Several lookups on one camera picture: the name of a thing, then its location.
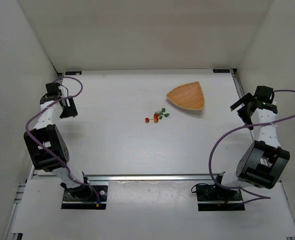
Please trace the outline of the single red cherry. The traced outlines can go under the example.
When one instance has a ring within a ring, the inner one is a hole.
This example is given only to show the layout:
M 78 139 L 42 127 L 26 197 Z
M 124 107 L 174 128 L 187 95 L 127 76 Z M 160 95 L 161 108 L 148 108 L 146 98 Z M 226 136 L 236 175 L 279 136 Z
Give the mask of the single red cherry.
M 154 119 L 153 119 L 153 118 L 148 118 L 148 117 L 145 118 L 145 122 L 146 122 L 146 123 L 149 123 L 149 122 L 151 122 L 151 121 L 154 121 Z

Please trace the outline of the cherry pair with green leaves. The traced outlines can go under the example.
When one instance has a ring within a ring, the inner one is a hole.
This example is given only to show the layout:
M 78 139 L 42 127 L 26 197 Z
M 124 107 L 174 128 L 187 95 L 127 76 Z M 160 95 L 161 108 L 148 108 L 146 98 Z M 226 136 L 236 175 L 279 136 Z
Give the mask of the cherry pair with green leaves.
M 170 116 L 169 113 L 166 112 L 166 108 L 162 108 L 161 110 L 158 110 L 153 115 L 153 121 L 154 123 L 158 123 L 159 120 L 162 120 L 163 118 L 168 118 Z

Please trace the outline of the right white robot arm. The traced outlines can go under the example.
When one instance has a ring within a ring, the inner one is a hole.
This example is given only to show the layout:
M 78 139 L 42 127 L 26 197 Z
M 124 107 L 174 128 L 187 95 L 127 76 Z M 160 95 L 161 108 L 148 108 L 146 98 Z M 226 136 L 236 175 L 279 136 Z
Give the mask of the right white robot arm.
M 253 130 L 252 116 L 260 128 L 253 143 L 238 162 L 234 172 L 223 172 L 216 177 L 213 189 L 220 193 L 236 193 L 238 188 L 272 189 L 285 169 L 290 153 L 282 149 L 277 137 L 275 121 L 278 110 L 271 87 L 258 86 L 254 94 L 247 93 L 230 106 L 249 130 Z

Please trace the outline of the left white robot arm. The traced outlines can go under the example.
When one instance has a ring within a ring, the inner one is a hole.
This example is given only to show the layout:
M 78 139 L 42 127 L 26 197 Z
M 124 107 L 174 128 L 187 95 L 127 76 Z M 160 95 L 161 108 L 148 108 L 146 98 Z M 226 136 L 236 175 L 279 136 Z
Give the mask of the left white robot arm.
M 47 83 L 46 94 L 40 99 L 40 112 L 27 122 L 37 119 L 35 126 L 26 128 L 23 135 L 31 161 L 36 170 L 52 173 L 60 178 L 61 186 L 73 198 L 87 201 L 94 195 L 88 177 L 68 165 L 70 154 L 59 132 L 59 120 L 78 115 L 69 90 L 59 82 Z

